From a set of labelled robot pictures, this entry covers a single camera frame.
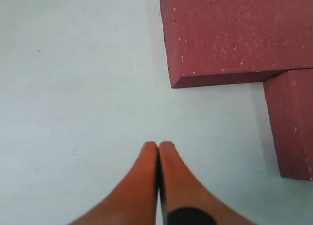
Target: light gray floor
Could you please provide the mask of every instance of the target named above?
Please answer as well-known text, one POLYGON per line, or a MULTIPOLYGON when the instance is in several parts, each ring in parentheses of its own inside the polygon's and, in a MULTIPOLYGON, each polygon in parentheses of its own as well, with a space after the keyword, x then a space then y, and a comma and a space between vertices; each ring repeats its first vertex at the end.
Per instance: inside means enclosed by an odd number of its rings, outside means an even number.
POLYGON ((313 184, 279 176, 262 84, 170 88, 159 0, 0 0, 1 224, 70 222, 147 140, 174 141, 250 219, 312 224, 313 184))

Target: red foam block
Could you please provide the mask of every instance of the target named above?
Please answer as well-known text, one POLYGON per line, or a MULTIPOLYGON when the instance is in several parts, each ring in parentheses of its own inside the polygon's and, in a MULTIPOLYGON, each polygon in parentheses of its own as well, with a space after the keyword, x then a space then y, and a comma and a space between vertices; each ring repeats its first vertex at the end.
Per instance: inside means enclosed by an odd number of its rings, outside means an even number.
POLYGON ((280 74, 264 90, 281 175, 313 180, 313 69, 280 74))
POLYGON ((171 86, 313 68, 313 0, 160 0, 171 86))

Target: white surface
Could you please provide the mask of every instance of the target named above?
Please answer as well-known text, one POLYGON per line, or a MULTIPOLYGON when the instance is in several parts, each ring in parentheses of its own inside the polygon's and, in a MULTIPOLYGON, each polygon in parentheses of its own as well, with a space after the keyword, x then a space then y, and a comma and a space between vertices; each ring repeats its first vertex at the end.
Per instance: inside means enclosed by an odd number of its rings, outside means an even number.
POLYGON ((279 176, 262 84, 171 89, 159 12, 159 0, 0 0, 0 224, 70 222, 147 140, 174 141, 250 219, 312 224, 313 184, 279 176))

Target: porous red block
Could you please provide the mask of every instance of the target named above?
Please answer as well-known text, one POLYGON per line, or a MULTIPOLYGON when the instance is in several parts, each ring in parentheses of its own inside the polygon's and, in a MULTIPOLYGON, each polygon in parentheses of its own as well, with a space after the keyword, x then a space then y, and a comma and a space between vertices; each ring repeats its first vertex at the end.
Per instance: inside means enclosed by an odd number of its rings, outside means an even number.
POLYGON ((313 180, 313 69, 280 74, 264 90, 281 175, 313 180))
POLYGON ((313 68, 313 0, 160 0, 171 86, 313 68))

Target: stacked blocks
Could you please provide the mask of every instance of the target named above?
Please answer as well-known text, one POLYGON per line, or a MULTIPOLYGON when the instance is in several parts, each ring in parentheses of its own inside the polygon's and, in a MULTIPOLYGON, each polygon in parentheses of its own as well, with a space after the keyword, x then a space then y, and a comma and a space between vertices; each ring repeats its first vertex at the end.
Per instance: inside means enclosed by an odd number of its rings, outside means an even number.
POLYGON ((265 81, 281 174, 302 180, 313 178, 312 2, 160 0, 171 86, 265 81))

